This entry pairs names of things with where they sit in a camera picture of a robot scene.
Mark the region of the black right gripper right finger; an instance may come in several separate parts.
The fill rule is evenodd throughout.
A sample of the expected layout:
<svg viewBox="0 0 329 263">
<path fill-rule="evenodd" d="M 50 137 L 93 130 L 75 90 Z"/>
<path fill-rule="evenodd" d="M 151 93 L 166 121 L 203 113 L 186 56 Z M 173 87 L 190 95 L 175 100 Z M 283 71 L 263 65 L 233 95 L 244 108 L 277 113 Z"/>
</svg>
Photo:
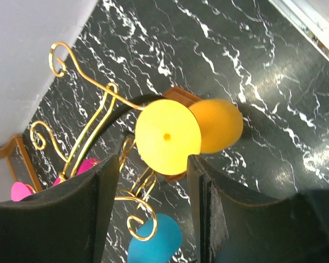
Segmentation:
<svg viewBox="0 0 329 263">
<path fill-rule="evenodd" d="M 329 189 L 275 199 L 188 157 L 198 262 L 329 262 Z"/>
</svg>

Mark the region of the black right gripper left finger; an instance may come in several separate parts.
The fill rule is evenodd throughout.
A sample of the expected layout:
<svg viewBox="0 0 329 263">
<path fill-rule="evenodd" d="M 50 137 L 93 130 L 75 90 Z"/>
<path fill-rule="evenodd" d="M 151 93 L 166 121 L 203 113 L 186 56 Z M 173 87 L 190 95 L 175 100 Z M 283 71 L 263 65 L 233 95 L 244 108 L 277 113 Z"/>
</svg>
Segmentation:
<svg viewBox="0 0 329 263">
<path fill-rule="evenodd" d="M 119 167 L 112 155 L 21 201 L 0 202 L 0 262 L 101 262 Z"/>
</svg>

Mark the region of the orange wine glass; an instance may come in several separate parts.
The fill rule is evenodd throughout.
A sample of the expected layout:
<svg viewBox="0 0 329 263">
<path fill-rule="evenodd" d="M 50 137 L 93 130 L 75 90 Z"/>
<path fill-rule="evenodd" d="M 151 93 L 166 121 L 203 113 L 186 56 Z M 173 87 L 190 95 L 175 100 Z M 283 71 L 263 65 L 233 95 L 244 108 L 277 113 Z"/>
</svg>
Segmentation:
<svg viewBox="0 0 329 263">
<path fill-rule="evenodd" d="M 242 114 L 227 100 L 201 100 L 186 107 L 160 99 L 141 111 L 135 142 L 151 169 L 174 176 L 186 171 L 189 155 L 220 152 L 236 143 L 242 131 Z"/>
</svg>

